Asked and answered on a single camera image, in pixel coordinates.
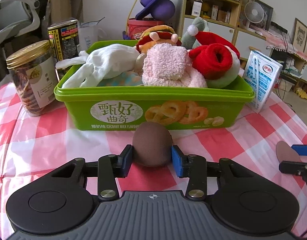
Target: yellow string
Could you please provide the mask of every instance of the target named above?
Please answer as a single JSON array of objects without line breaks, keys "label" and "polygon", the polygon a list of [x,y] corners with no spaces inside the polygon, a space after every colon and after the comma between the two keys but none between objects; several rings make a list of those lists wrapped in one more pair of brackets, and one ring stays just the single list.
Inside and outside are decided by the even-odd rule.
[{"label": "yellow string", "polygon": [[129,15],[128,15],[128,18],[127,18],[126,34],[128,33],[128,20],[129,20],[129,17],[130,17],[130,15],[131,15],[132,10],[133,10],[133,8],[135,7],[135,4],[137,3],[137,1],[138,1],[138,0],[135,0],[135,3],[134,3],[134,5],[132,6],[132,8],[131,8],[131,10],[130,10],[130,13],[129,13]]}]

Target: white fan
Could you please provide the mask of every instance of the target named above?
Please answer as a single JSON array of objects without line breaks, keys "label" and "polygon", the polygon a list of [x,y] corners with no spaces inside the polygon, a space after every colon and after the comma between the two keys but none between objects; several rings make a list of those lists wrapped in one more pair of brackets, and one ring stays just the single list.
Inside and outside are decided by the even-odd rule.
[{"label": "white fan", "polygon": [[263,8],[257,2],[248,2],[245,6],[245,16],[247,18],[245,29],[255,32],[255,30],[249,28],[249,26],[250,23],[259,23],[263,20]]}]

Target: red santa hat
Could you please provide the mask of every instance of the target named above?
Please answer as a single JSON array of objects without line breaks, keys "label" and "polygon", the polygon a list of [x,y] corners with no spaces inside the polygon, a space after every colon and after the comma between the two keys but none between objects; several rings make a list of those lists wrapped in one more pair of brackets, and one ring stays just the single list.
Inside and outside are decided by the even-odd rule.
[{"label": "red santa hat", "polygon": [[201,44],[189,52],[192,66],[208,80],[221,78],[232,67],[232,53],[240,57],[239,51],[231,42],[215,33],[198,31],[194,25],[188,27],[188,33],[195,36]]}]

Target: folded clothes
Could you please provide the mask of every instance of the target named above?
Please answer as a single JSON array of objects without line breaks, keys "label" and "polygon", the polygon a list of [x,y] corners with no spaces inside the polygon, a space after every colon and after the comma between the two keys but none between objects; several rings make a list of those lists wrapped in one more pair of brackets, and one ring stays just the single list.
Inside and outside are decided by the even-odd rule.
[{"label": "folded clothes", "polygon": [[142,84],[141,77],[137,73],[127,71],[114,78],[103,79],[98,87],[140,86]]}]

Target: green plastic box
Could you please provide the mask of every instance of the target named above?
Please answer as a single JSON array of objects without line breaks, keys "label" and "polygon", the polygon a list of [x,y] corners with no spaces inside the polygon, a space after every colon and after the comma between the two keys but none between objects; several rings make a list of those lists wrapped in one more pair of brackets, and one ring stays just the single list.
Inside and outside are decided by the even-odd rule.
[{"label": "green plastic box", "polygon": [[[114,43],[134,46],[137,41],[99,41],[87,53]],[[80,67],[74,65],[55,87],[55,97],[65,103],[80,130],[135,130],[154,121],[169,130],[229,127],[252,88],[238,76],[225,89],[181,87],[93,87],[62,89]]]}]

